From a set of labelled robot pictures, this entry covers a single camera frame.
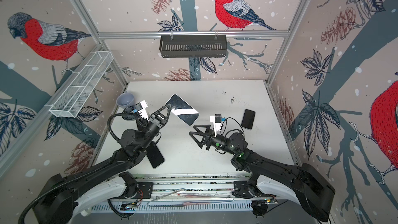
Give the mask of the light blue phone case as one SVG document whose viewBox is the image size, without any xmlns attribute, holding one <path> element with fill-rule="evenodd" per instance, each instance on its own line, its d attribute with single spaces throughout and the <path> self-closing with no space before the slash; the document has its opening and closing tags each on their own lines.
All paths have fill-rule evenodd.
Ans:
<svg viewBox="0 0 398 224">
<path fill-rule="evenodd" d="M 171 98 L 166 102 L 166 105 L 170 105 L 171 113 L 177 116 L 188 126 L 193 125 L 200 115 L 196 109 L 194 109 L 177 94 L 172 95 Z"/>
</svg>

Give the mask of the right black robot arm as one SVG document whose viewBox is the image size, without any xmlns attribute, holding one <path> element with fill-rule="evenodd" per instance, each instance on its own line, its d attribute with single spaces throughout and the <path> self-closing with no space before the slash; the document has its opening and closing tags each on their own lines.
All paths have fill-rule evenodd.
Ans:
<svg viewBox="0 0 398 224">
<path fill-rule="evenodd" d="M 260 176 L 267 177 L 287 189 L 285 199 L 299 204 L 302 209 L 319 222 L 328 222 L 335 196 L 333 186 L 311 165 L 301 166 L 280 163 L 249 149 L 243 132 L 235 129 L 231 135 L 216 134 L 210 125 L 194 125 L 189 136 L 200 148 L 214 147 L 220 154 L 232 154 L 231 164 L 236 171 L 250 173 L 247 181 L 235 181 L 232 195 L 236 198 L 251 199 L 263 195 L 278 195 L 280 190 L 273 186 L 261 189 Z"/>
</svg>

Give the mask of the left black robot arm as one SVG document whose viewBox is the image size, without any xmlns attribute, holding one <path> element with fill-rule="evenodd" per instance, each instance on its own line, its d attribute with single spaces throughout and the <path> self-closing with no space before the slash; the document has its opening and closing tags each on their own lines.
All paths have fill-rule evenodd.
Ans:
<svg viewBox="0 0 398 224">
<path fill-rule="evenodd" d="M 142 162 L 153 139 L 167 124 L 171 110 L 171 104 L 166 104 L 150 115 L 142 130 L 128 129 L 121 138 L 109 130 L 121 148 L 110 158 L 83 172 L 67 177 L 57 174 L 48 179 L 39 196 L 22 211 L 18 223 L 23 224 L 32 210 L 40 224 L 67 224 L 79 205 L 78 199 L 86 192 L 117 174 L 125 174 Z"/>
</svg>

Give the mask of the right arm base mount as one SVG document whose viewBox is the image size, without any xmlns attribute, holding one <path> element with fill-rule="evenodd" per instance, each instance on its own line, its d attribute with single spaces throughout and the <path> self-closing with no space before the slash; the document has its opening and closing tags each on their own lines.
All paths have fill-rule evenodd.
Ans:
<svg viewBox="0 0 398 224">
<path fill-rule="evenodd" d="M 234 190 L 232 195 L 236 198 L 252 199 L 252 198 L 275 198 L 275 195 L 264 194 L 257 187 L 251 186 L 247 181 L 234 181 Z"/>
</svg>

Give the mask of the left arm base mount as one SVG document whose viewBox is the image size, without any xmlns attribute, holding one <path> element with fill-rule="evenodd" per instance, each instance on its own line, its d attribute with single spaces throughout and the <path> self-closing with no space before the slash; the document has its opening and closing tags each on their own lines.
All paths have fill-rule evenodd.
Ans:
<svg viewBox="0 0 398 224">
<path fill-rule="evenodd" d="M 147 200 L 147 199 L 151 199 L 153 186 L 154 186 L 154 183 L 152 183 L 152 182 L 138 182 L 135 186 L 135 189 L 132 189 L 132 187 L 128 187 L 122 195 L 120 195 L 118 197 L 113 197 L 112 199 L 118 199 L 118 200 L 127 200 L 127 199 Z"/>
</svg>

